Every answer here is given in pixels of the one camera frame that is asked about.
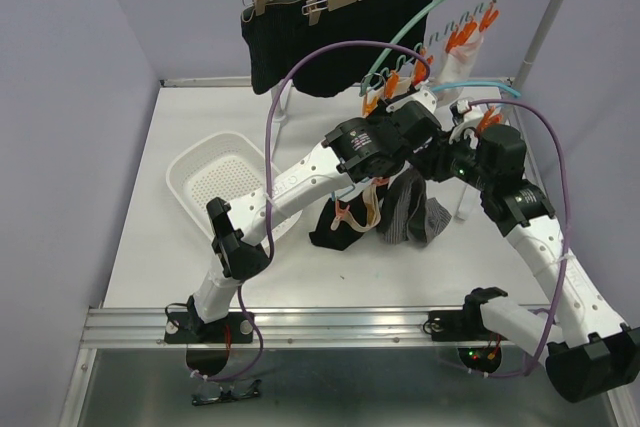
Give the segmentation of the grey striped underwear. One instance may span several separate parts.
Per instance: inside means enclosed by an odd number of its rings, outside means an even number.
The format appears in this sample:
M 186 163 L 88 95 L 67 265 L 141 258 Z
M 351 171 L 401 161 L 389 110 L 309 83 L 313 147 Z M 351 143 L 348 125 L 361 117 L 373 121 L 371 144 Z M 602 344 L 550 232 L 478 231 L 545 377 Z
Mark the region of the grey striped underwear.
M 413 241 L 427 246 L 452 218 L 435 197 L 428 196 L 426 181 L 414 167 L 407 168 L 391 182 L 380 213 L 376 231 L 391 245 Z

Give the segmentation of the blue plastic clip hanger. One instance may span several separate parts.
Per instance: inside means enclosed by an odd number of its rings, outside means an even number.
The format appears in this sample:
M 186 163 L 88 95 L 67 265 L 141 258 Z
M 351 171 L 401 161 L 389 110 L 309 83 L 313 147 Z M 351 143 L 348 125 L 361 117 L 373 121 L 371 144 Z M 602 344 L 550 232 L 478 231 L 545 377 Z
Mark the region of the blue plastic clip hanger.
M 497 88 L 500 92 L 509 94 L 512 97 L 520 98 L 521 93 L 514 89 L 513 87 L 506 85 L 503 82 L 493 81 L 493 80 L 468 80 L 464 82 L 452 82 L 445 83 L 438 86 L 427 86 L 424 85 L 422 90 L 427 90 L 432 94 L 438 95 L 440 92 L 453 92 L 454 90 L 471 88 L 471 87 L 493 87 Z M 333 201 L 342 200 L 343 198 L 349 196 L 354 190 L 358 189 L 358 184 L 351 184 L 347 187 L 340 188 L 337 190 L 333 190 L 330 193 L 330 199 Z

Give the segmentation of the black underwear beige waistband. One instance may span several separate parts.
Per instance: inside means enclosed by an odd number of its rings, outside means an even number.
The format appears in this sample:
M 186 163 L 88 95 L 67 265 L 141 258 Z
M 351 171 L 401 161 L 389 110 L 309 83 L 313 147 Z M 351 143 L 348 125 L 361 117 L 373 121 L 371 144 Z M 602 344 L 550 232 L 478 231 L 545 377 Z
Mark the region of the black underwear beige waistband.
M 370 184 L 350 200 L 328 199 L 308 236 L 315 247 L 344 251 L 381 221 L 388 184 Z

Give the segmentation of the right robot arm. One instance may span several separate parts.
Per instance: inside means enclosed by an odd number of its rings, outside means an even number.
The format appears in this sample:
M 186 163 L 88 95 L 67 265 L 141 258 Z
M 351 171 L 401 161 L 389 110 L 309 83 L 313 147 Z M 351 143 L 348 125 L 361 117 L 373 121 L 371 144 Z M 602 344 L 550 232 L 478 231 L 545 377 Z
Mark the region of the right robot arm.
M 481 206 L 529 267 L 550 305 L 535 314 L 497 287 L 476 288 L 458 310 L 435 310 L 423 325 L 436 342 L 497 335 L 524 351 L 522 372 L 542 366 L 576 403 L 628 385 L 639 374 L 639 331 L 608 304 L 569 248 L 569 223 L 524 176 L 527 147 L 518 130 L 496 124 L 476 145 L 439 132 L 415 157 L 427 180 L 457 178 L 476 187 Z

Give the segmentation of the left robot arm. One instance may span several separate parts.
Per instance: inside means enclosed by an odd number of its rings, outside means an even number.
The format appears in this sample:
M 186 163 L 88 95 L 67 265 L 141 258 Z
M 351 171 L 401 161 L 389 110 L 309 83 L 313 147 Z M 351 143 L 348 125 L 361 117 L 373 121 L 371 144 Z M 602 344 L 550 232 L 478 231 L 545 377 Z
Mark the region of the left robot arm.
M 241 326 L 253 324 L 253 315 L 233 313 L 230 307 L 242 286 L 271 264 L 275 230 L 317 200 L 357 185 L 363 187 L 359 197 L 368 219 L 358 222 L 350 207 L 335 204 L 327 229 L 375 226 L 380 190 L 439 128 L 436 105 L 436 96 L 426 88 L 379 101 L 368 116 L 340 123 L 286 171 L 274 174 L 267 166 L 264 186 L 230 201 L 211 199 L 206 214 L 214 264 L 186 302 L 166 308 L 165 342 L 251 343 L 252 330 Z

